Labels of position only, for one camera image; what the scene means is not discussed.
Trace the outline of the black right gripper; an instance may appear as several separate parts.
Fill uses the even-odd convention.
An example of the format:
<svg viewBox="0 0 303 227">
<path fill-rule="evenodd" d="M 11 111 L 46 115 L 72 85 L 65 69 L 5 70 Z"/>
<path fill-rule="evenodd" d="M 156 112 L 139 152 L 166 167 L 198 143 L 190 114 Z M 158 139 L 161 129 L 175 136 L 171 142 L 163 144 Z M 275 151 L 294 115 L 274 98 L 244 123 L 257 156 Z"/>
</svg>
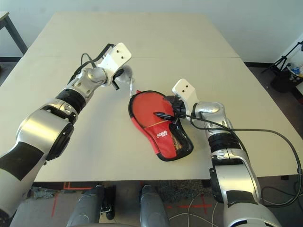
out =
<svg viewBox="0 0 303 227">
<path fill-rule="evenodd" d="M 174 96 L 165 96 L 163 98 L 165 101 L 171 103 L 174 115 L 169 115 L 163 112 L 154 112 L 153 114 L 162 119 L 173 119 L 173 123 L 176 124 L 177 121 L 181 118 L 186 118 L 186 108 L 184 102 L 178 95 Z"/>
</svg>

